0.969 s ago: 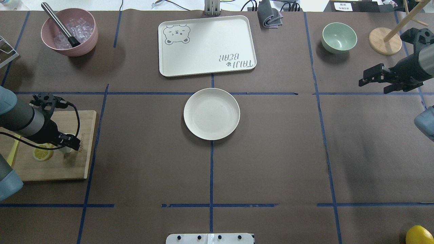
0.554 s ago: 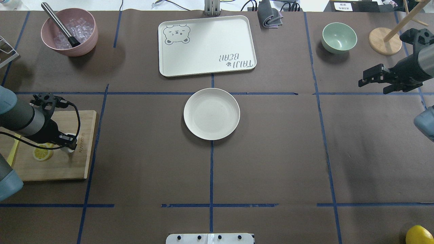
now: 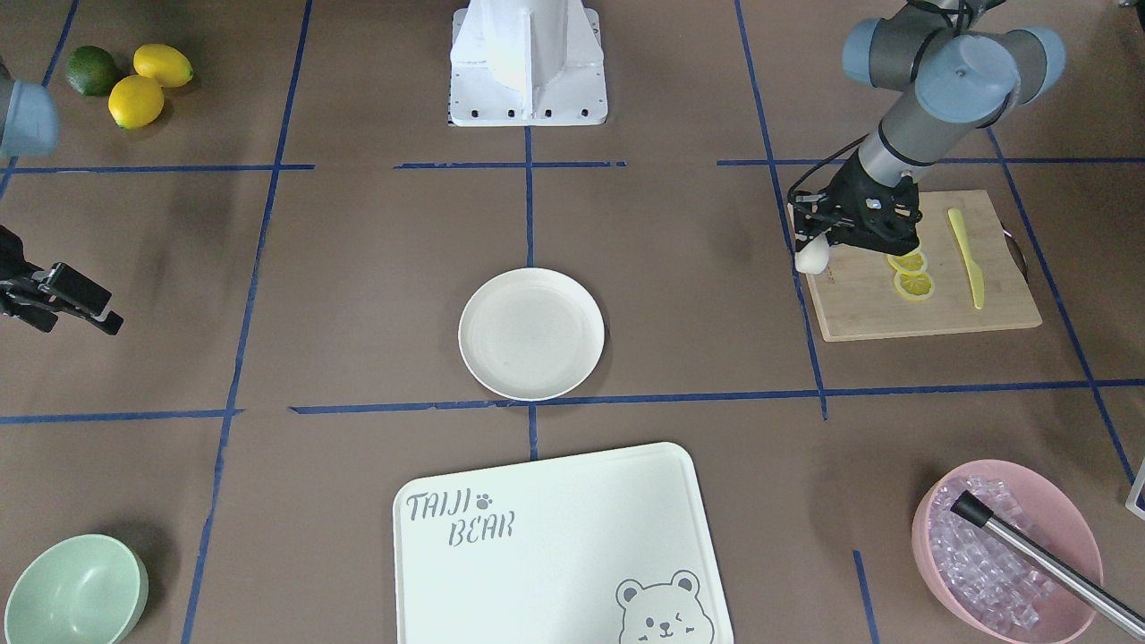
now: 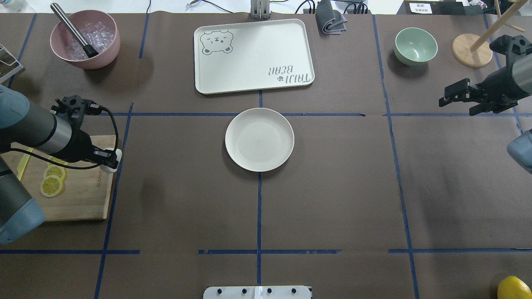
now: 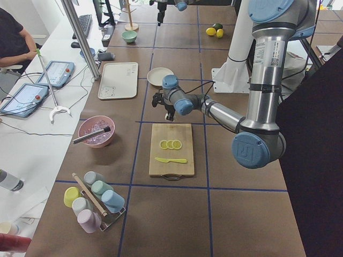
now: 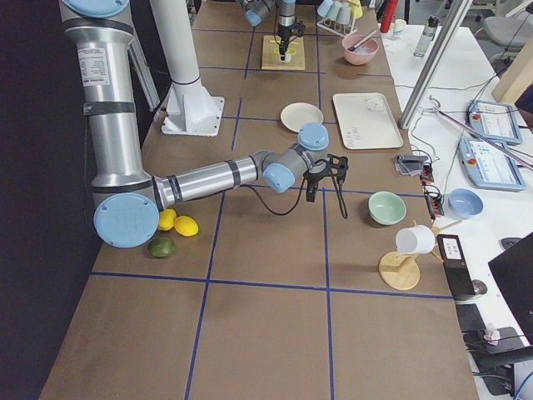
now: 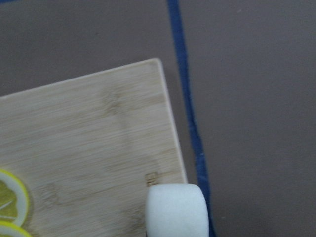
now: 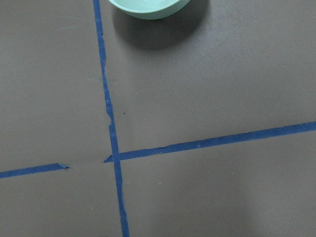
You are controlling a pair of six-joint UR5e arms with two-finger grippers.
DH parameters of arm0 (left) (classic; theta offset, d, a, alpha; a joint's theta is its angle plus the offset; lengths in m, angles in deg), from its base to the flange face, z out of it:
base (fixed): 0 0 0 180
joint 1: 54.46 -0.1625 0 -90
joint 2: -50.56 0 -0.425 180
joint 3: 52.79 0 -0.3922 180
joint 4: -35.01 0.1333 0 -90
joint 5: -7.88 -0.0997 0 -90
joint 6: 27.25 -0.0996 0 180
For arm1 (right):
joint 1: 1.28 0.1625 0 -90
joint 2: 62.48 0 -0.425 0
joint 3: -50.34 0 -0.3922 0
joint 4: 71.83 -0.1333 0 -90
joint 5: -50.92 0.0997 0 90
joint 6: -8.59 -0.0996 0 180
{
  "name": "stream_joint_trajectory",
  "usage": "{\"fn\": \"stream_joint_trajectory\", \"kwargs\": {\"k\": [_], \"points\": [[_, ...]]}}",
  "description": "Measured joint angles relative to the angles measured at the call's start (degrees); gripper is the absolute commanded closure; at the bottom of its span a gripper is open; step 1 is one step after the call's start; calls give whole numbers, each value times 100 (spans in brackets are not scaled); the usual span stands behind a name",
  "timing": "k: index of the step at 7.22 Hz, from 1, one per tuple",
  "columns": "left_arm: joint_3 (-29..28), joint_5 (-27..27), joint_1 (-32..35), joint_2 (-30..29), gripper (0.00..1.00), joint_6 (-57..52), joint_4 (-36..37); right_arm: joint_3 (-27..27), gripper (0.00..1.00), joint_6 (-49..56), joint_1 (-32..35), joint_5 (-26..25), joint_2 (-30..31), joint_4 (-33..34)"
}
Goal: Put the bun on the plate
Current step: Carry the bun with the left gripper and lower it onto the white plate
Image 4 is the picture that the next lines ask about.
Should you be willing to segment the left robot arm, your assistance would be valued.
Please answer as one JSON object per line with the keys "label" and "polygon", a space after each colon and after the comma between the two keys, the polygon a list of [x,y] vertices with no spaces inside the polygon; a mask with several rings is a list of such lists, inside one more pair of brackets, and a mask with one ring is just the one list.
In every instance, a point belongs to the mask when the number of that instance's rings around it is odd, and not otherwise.
{"label": "left robot arm", "polygon": [[[108,114],[114,130],[112,147],[100,148],[81,129],[86,115]],[[1,161],[1,244],[7,245],[45,222],[45,212],[22,183],[30,157],[46,163],[40,192],[55,197],[64,189],[65,170],[100,168],[108,183],[118,170],[122,151],[112,112],[80,96],[63,97],[49,110],[34,104],[23,94],[1,87],[1,153],[22,154],[13,171]]]}

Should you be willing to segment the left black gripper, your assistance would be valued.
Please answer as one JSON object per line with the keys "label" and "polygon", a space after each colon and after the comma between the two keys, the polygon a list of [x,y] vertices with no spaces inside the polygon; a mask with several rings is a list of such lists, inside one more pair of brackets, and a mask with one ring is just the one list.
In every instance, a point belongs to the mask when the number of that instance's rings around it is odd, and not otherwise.
{"label": "left black gripper", "polygon": [[94,164],[102,165],[110,156],[110,153],[105,153],[104,148],[97,147],[95,145],[91,146],[91,149],[88,150],[88,153],[85,157],[86,162],[91,162]]}

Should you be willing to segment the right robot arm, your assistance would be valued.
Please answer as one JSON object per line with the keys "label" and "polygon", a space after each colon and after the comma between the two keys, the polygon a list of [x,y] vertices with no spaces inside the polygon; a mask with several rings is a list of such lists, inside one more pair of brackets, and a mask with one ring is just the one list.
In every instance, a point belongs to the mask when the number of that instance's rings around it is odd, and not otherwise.
{"label": "right robot arm", "polygon": [[531,55],[505,54],[505,62],[495,72],[477,84],[468,78],[444,88],[437,100],[443,108],[452,103],[472,103],[467,115],[501,114],[516,108],[523,100],[531,99]]}

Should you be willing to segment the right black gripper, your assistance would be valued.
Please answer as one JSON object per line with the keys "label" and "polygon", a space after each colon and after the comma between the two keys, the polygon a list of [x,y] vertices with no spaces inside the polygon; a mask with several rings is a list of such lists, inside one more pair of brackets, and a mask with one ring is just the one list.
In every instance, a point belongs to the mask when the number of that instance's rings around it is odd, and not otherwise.
{"label": "right black gripper", "polygon": [[456,102],[477,102],[469,109],[469,115],[480,113],[501,113],[518,104],[520,87],[509,71],[496,71],[482,82],[472,85],[470,79],[462,79],[445,87],[444,97],[439,99],[439,107]]}

